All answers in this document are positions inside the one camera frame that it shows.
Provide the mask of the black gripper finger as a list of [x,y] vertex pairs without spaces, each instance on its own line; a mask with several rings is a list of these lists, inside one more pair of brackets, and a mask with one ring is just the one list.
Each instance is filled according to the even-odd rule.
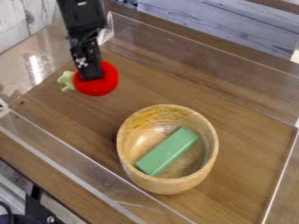
[[95,38],[91,40],[79,40],[74,38],[70,41],[70,52],[79,70],[79,77],[83,81],[94,81],[103,77],[101,67],[102,55],[99,42]]

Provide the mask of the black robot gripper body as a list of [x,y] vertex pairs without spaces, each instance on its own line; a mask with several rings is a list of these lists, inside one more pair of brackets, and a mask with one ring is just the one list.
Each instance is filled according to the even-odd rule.
[[73,39],[98,38],[109,19],[103,0],[57,0],[67,32]]

